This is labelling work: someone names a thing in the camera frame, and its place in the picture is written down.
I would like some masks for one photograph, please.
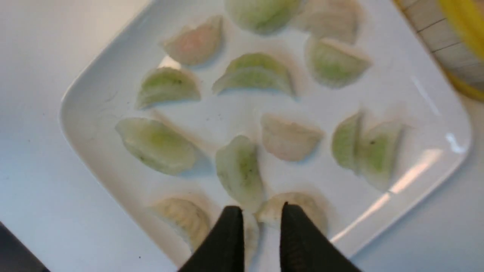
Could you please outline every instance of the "green filling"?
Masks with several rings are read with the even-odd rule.
[[[381,135],[373,139],[367,147],[367,163],[376,172],[383,172],[386,170],[384,169],[384,160],[386,158],[387,149],[389,147],[389,140],[390,139],[388,138],[388,136]]]

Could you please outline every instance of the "green dumpling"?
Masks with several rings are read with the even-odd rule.
[[[184,72],[163,67],[145,78],[138,93],[136,107],[141,109],[154,103],[177,100],[200,100],[197,86]]]
[[[245,54],[233,60],[213,84],[213,92],[227,89],[279,90],[293,95],[287,68],[264,53]]]
[[[127,118],[118,122],[116,131],[136,159],[158,172],[177,175],[197,160],[193,144],[160,122]]]
[[[245,136],[235,137],[215,155],[217,176],[228,195],[251,213],[264,201],[256,145]]]
[[[301,0],[225,0],[228,14],[240,28],[261,35],[285,26],[300,4]]]
[[[331,151],[334,160],[345,169],[358,172],[356,149],[358,146],[361,113],[357,113],[341,122],[333,133]]]
[[[399,122],[382,123],[361,139],[358,148],[361,173],[368,183],[381,191],[388,190],[390,185],[402,129]]]
[[[355,82],[371,65],[356,49],[332,39],[309,38],[305,58],[313,78],[335,89]]]

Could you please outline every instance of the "translucent dumpling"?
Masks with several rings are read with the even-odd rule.
[[[334,38],[353,44],[358,32],[358,16],[351,0],[308,0],[294,16],[292,25],[317,38]]]
[[[163,49],[184,65],[199,65],[208,61],[222,41],[222,16],[210,17],[195,29],[185,27],[175,37],[163,43]]]
[[[197,160],[192,143],[158,121],[127,118],[118,122],[116,131],[136,159],[158,172],[176,175]]]
[[[264,35],[285,26],[300,3],[301,0],[225,0],[225,8],[240,28]]]
[[[322,138],[319,131],[282,121],[270,114],[264,114],[260,122],[264,148],[284,161],[303,160],[313,152]]]
[[[357,172],[356,150],[360,135],[361,113],[357,113],[341,122],[333,133],[331,151],[333,158],[342,167]]]
[[[375,188],[386,191],[390,185],[398,141],[403,125],[382,123],[368,131],[358,149],[360,171]]]
[[[279,90],[293,95],[287,68],[264,53],[245,54],[233,60],[212,89],[214,93],[227,89]]]
[[[333,39],[309,38],[306,65],[313,78],[330,88],[341,88],[355,82],[370,67],[367,57]]]
[[[244,235],[244,261],[245,271],[250,271],[252,260],[254,259],[257,248],[259,246],[259,225],[256,218],[248,211],[244,211],[243,215],[243,235]]]
[[[264,201],[256,145],[245,136],[235,137],[215,155],[217,176],[228,195],[244,210],[256,212]]]
[[[182,237],[192,252],[203,243],[210,231],[208,216],[191,201],[169,198],[150,209]]]
[[[138,93],[136,107],[177,100],[200,100],[195,82],[184,72],[163,67],[150,72]]]

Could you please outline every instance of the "raw dumpling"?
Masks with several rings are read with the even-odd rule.
[[[264,201],[256,145],[245,136],[237,136],[217,151],[215,163],[218,179],[227,193],[244,210],[256,212]]]
[[[265,35],[285,26],[300,3],[301,0],[225,0],[225,8],[240,28]]]
[[[141,84],[136,108],[177,100],[200,100],[200,93],[195,82],[182,71],[163,67],[150,73]]]
[[[272,89],[293,95],[286,67],[264,53],[245,54],[233,60],[212,89],[214,93],[226,89]]]
[[[163,43],[163,49],[184,65],[199,65],[218,51],[222,41],[222,16],[210,17],[196,29],[185,27],[177,36]]]
[[[386,191],[390,186],[398,141],[403,125],[382,123],[368,131],[358,149],[360,171],[375,188]]]
[[[370,67],[363,54],[332,39],[309,38],[305,58],[313,78],[330,88],[353,83]]]
[[[319,209],[312,197],[302,193],[283,193],[271,197],[257,212],[257,221],[273,228],[281,228],[282,207],[284,203],[299,205],[314,225],[326,234],[327,222],[323,211]]]
[[[311,154],[322,138],[318,131],[296,123],[283,122],[270,114],[264,114],[260,123],[264,148],[284,161],[303,160]]]
[[[317,38],[333,38],[353,44],[358,17],[351,0],[308,0],[294,17],[292,25]]]
[[[361,113],[357,113],[341,122],[333,134],[331,151],[333,158],[342,168],[358,172],[356,149],[360,135]]]
[[[116,131],[134,157],[158,172],[176,175],[197,160],[192,143],[160,122],[127,118],[118,122]]]
[[[247,211],[243,215],[243,234],[244,234],[244,248],[245,248],[245,271],[249,271],[252,264],[252,259],[257,253],[259,246],[259,225],[256,218]]]
[[[169,198],[150,209],[183,238],[192,252],[197,250],[210,231],[207,215],[191,201]]]

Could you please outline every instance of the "dumpling wrapper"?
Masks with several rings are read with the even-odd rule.
[[[381,191],[388,190],[398,142],[403,130],[399,122],[382,123],[361,139],[358,149],[360,172],[368,183]]]
[[[220,15],[210,17],[195,29],[184,27],[182,31],[165,41],[163,49],[174,60],[184,65],[199,65],[210,60],[222,43]]]
[[[294,122],[284,122],[264,114],[262,144],[267,152],[284,161],[297,162],[310,155],[321,141],[321,132],[305,128]]]
[[[162,67],[144,79],[136,100],[136,108],[179,100],[200,100],[195,82],[180,70]]]
[[[243,215],[243,232],[244,232],[244,251],[245,251],[245,271],[249,271],[252,260],[256,256],[259,246],[260,230],[256,218],[247,211]]]
[[[291,24],[317,38],[353,44],[358,32],[356,6],[351,0],[308,0]]]
[[[235,137],[215,155],[217,176],[228,195],[244,210],[256,212],[264,201],[256,145],[245,136]]]
[[[358,172],[356,151],[360,136],[361,113],[357,113],[341,122],[333,133],[331,151],[339,166]]]
[[[266,35],[285,26],[300,4],[301,0],[225,0],[225,9],[240,28]]]
[[[150,207],[161,220],[170,225],[194,252],[210,231],[206,213],[193,202],[169,198]]]
[[[311,37],[305,51],[306,65],[313,78],[330,88],[355,82],[371,66],[363,53],[333,39]]]
[[[227,89],[261,89],[294,94],[287,68],[264,53],[245,54],[233,60],[212,89],[214,93]]]
[[[118,122],[116,131],[136,159],[158,172],[174,176],[197,160],[193,144],[158,121],[127,118]]]
[[[323,211],[317,206],[312,197],[302,193],[283,193],[271,197],[257,212],[257,221],[280,229],[282,208],[286,202],[299,205],[321,233],[327,234],[327,219]]]

